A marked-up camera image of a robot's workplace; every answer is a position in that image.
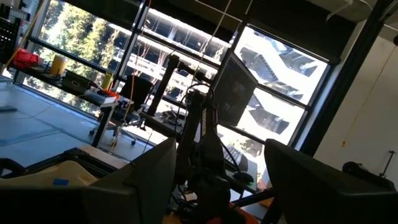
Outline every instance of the white wall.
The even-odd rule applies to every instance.
[[[357,121],[352,126],[358,112]],[[390,150],[398,152],[398,48],[391,41],[378,37],[315,158],[339,170],[345,162],[354,161],[379,174],[387,163]],[[386,175],[398,186],[398,156],[393,157]]]

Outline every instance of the glass window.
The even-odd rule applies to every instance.
[[[24,79],[24,85],[45,93],[48,96],[54,97],[64,103],[81,109],[82,111],[92,114],[94,116],[100,115],[100,109],[97,106],[85,100],[82,100],[72,94],[62,91],[55,86],[42,82],[34,77],[27,75]]]
[[[204,58],[218,64],[221,64],[227,49],[231,47],[216,37],[209,43],[211,35],[154,9],[149,9],[144,31],[200,56],[206,49]]]
[[[304,104],[310,101],[327,67],[325,62],[248,27],[235,53],[259,83]]]
[[[71,4],[51,0],[39,39],[115,71],[118,63],[113,57],[125,48],[129,37],[115,27]]]
[[[237,127],[260,139],[288,144],[303,113],[304,109],[256,89]]]
[[[124,71],[124,76],[131,75],[135,72],[135,75],[138,75],[146,80],[149,80],[155,85],[154,92],[156,92],[157,87],[162,80],[163,74],[166,71],[168,59],[167,57],[171,54],[175,54],[180,57],[180,61],[186,63],[191,68],[197,68],[199,62],[184,56],[178,52],[174,52],[172,49],[160,45],[146,37],[139,37],[136,45],[134,46],[133,53],[131,54],[129,61],[127,63],[127,67]],[[121,57],[123,52],[120,52],[115,60],[121,61]],[[199,65],[200,71],[206,73],[207,77],[212,78],[217,73],[217,70],[211,68],[203,63]],[[165,95],[169,96],[177,101],[181,100],[183,94],[187,90],[187,88],[193,83],[192,75],[187,73],[186,71],[175,71],[169,81],[167,89],[165,91]],[[199,86],[197,87],[200,91],[206,93],[208,91],[207,87]]]
[[[265,189],[266,187],[263,186],[261,181],[261,176],[266,170],[264,145],[220,125],[217,126],[217,132],[225,146],[233,146],[242,152],[247,159],[257,164],[257,189]]]
[[[45,47],[36,45],[34,48],[33,53],[40,55],[43,58],[53,58],[56,54],[50,49],[46,49]],[[90,80],[94,81],[95,83],[101,85],[105,75],[101,72],[98,72],[90,67],[82,65],[72,59],[68,59],[67,62],[67,69],[71,70],[79,75],[82,75]],[[81,100],[73,95],[60,90],[57,87],[52,85],[46,84],[34,77],[26,76],[24,80],[24,85],[27,85],[35,90],[38,90],[42,93],[45,93],[51,97],[54,97],[58,100],[63,101],[64,103],[68,103],[76,108],[79,108],[89,114],[93,114],[95,116],[99,115],[99,108],[91,103]]]
[[[41,58],[44,58],[46,61],[52,61],[54,55],[57,54],[50,49],[40,46],[39,44],[36,44],[33,53],[39,55]],[[78,75],[84,76],[99,85],[102,85],[102,83],[104,82],[105,74],[97,70],[94,70],[90,67],[87,67],[81,63],[78,63],[72,59],[68,58],[67,60],[68,60],[66,66],[67,70],[75,72]]]
[[[119,86],[117,88],[117,92],[120,92],[122,90],[124,84],[125,84],[124,82],[120,82],[119,83]],[[154,99],[154,96],[151,95],[146,104],[150,106],[152,104],[152,100],[153,99]],[[173,104],[171,104],[171,103],[169,103],[169,102],[167,102],[165,100],[161,100],[160,103],[159,103],[159,106],[156,109],[156,112],[157,113],[161,113],[161,112],[170,111],[170,110],[172,110],[174,112],[177,112],[178,111],[178,106],[173,105]],[[185,109],[181,108],[180,109],[180,114],[185,114],[185,113],[186,113]]]

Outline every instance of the tree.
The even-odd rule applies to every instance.
[[[113,59],[114,41],[118,35],[119,31],[108,27],[108,23],[103,19],[70,4],[55,0],[50,2],[40,31],[42,40],[104,68],[107,68]],[[35,52],[48,61],[51,61],[55,55],[55,52],[43,47],[37,47]],[[78,62],[69,60],[67,69],[99,84],[103,81],[103,74]],[[69,101],[71,105],[84,111],[92,112],[95,108],[83,100],[72,98],[58,88],[46,85],[34,78],[28,78],[27,82],[30,86],[60,100]]]

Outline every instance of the gray floor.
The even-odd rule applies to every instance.
[[[0,106],[6,105],[18,111],[0,113],[0,157],[28,166],[93,140],[88,133],[97,125],[95,120],[21,87],[0,83]],[[99,147],[108,151],[112,141],[112,131],[107,131]],[[130,161],[152,147],[130,142],[120,135],[115,156]]]

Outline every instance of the wire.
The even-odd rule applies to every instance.
[[[149,2],[148,2],[148,10],[150,9],[150,5],[151,5],[151,4],[152,4],[152,0],[149,0]],[[148,16],[148,13],[145,14],[144,22],[147,20],[147,16]],[[144,29],[143,29],[143,28],[144,28],[144,26],[141,27],[141,36],[144,34]],[[128,106],[127,106],[127,108],[126,108],[126,113],[124,114],[123,121],[126,120],[127,115],[129,114],[130,106],[131,106],[132,93],[133,93],[133,91],[134,91],[134,79],[135,79],[134,72],[137,71],[138,57],[139,57],[140,49],[141,49],[141,44],[138,45],[138,51],[137,51],[137,57],[136,57],[136,64],[135,64],[134,70],[132,71],[132,74],[131,74],[131,75],[132,75],[132,78],[131,78],[130,103],[128,104]],[[118,142],[118,139],[119,139],[119,135],[117,135],[117,136],[115,137],[115,140],[114,140],[114,142],[112,143],[112,147],[111,147],[111,150],[109,150],[109,153],[112,153],[112,152],[113,152],[113,149],[114,149],[114,147],[116,146],[116,143]]]
[[[185,196],[184,191],[180,188],[179,185],[177,186],[177,189],[178,189],[178,191],[180,192],[180,194],[182,195],[182,197],[184,198],[184,201],[185,201],[185,202],[188,202],[188,201],[187,201],[187,196]]]
[[[221,25],[221,23],[222,23],[223,20],[224,20],[224,17],[225,17],[225,15],[226,15],[226,11],[228,10],[229,5],[231,4],[231,1],[232,1],[232,0],[229,0],[229,1],[228,1],[227,5],[226,5],[226,7],[225,7],[225,10],[224,10],[224,12],[223,12],[223,15],[221,16],[221,19],[220,19],[220,21],[218,22],[216,29],[214,30],[213,35],[210,37],[210,40],[207,42],[207,44],[206,44],[206,45],[204,46],[204,48],[203,48],[203,53],[202,53],[202,55],[201,55],[201,57],[200,57],[200,61],[199,61],[198,67],[197,67],[197,69],[195,70],[195,73],[193,74],[193,78],[192,78],[191,85],[193,84],[193,81],[194,81],[194,79],[195,79],[196,76],[197,76],[197,73],[198,73],[198,71],[199,71],[199,66],[200,66],[200,64],[202,63],[203,58],[205,57],[205,54],[206,54],[206,51],[207,51],[207,47],[209,46],[209,44],[210,44],[211,41],[213,40],[214,36],[216,35],[218,29],[220,28],[220,25]]]
[[[175,138],[177,138],[177,126],[178,126],[178,121],[179,121],[178,116],[180,115],[180,109],[181,109],[182,102],[184,101],[185,97],[187,97],[187,95],[184,95],[184,96],[182,97],[182,99],[181,99],[181,101],[180,101],[180,105],[178,106],[178,110],[177,110],[177,117],[176,117],[176,119],[175,119],[175,126],[174,126]]]
[[[187,88],[187,93],[188,93],[188,90],[189,90],[189,89],[191,89],[191,88],[193,88],[193,87],[195,87],[195,86],[200,86],[200,85],[202,85],[202,86],[207,86],[207,87],[210,89],[210,91],[211,91],[211,97],[213,98],[213,105],[214,105],[214,104],[215,104],[214,89],[213,89],[213,87],[211,87],[211,86],[210,86],[209,84],[207,84],[207,83],[196,83],[196,84],[193,84],[193,85],[191,85],[191,86],[189,86],[189,87]],[[178,114],[179,114],[180,108],[181,108],[181,106],[182,106],[182,100],[180,101],[180,106],[178,107]],[[186,114],[185,117],[184,117],[184,123],[183,123],[183,126],[182,126],[181,131],[182,131],[183,128],[185,127],[185,123],[187,122],[187,117],[188,117],[188,115]],[[175,136],[177,137],[177,126],[174,128],[174,131],[175,131]]]
[[[32,22],[30,23],[29,28],[26,30],[25,35],[23,36],[23,38],[22,38],[22,40],[21,40],[19,46],[16,48],[16,50],[15,50],[15,52],[12,54],[11,58],[7,61],[6,66],[3,67],[3,69],[1,70],[1,73],[3,73],[4,69],[6,69],[6,68],[10,65],[10,63],[11,63],[12,60],[14,59],[15,55],[17,54],[18,50],[19,50],[19,49],[22,47],[22,45],[24,44],[24,42],[25,42],[27,36],[29,35],[30,30],[31,30],[32,27],[34,26],[34,24],[35,24],[35,22],[36,22],[36,20],[37,20],[37,17],[39,16],[39,12],[40,12],[40,11],[42,10],[42,8],[43,8],[43,5],[44,5],[44,3],[42,2],[41,5],[40,5],[40,7],[39,7],[39,10],[36,11],[36,14],[35,14],[35,16],[34,16]]]
[[[369,100],[369,98],[370,98],[370,96],[371,96],[371,94],[372,94],[372,92],[373,92],[373,90],[374,90],[374,87],[376,86],[376,83],[379,81],[381,74],[384,72],[384,69],[386,69],[387,63],[388,63],[388,61],[390,61],[390,58],[392,57],[392,54],[394,53],[394,51],[395,51],[396,48],[397,48],[397,46],[394,46],[394,48],[392,49],[390,55],[388,56],[386,62],[385,62],[384,65],[383,65],[383,67],[382,67],[382,69],[381,69],[379,75],[377,76],[377,78],[376,78],[376,80],[374,81],[374,83],[373,83],[371,89],[369,90],[369,93],[368,93],[368,95],[366,96],[365,101],[363,102],[361,108],[360,108],[360,109],[358,110],[358,112],[356,113],[355,118],[354,118],[354,121],[353,121],[351,127],[349,127],[349,130],[348,130],[348,132],[347,132],[347,135],[345,136],[343,142],[341,143],[341,146],[342,146],[342,147],[345,147],[345,146],[346,146],[348,137],[350,136],[350,134],[351,134],[351,132],[352,132],[352,130],[353,130],[353,128],[354,128],[354,126],[355,126],[355,124],[356,124],[358,118],[359,118],[359,115],[361,114],[362,110],[364,109],[366,103],[368,103],[368,100]]]
[[[154,130],[152,130],[152,131],[150,132],[149,138],[148,138],[148,140],[147,140],[147,143],[145,144],[145,148],[144,148],[144,150],[142,151],[141,155],[142,155],[142,154],[145,152],[145,150],[147,149],[147,146],[148,146],[150,137],[152,137],[152,134],[153,134],[153,133],[154,133]]]
[[[79,97],[83,97],[85,95],[80,95],[80,96],[74,96],[72,99],[70,99],[69,101],[65,102],[65,103],[70,103],[72,100],[74,100],[75,98],[79,98]],[[53,103],[50,106],[48,106],[46,109],[44,109],[41,112],[38,112],[37,114],[35,114],[34,116],[28,117],[28,118],[15,118],[15,119],[11,119],[11,120],[17,120],[17,119],[31,119],[31,118],[35,118],[36,116],[46,112],[47,110],[49,110],[52,106],[57,105],[58,103]]]

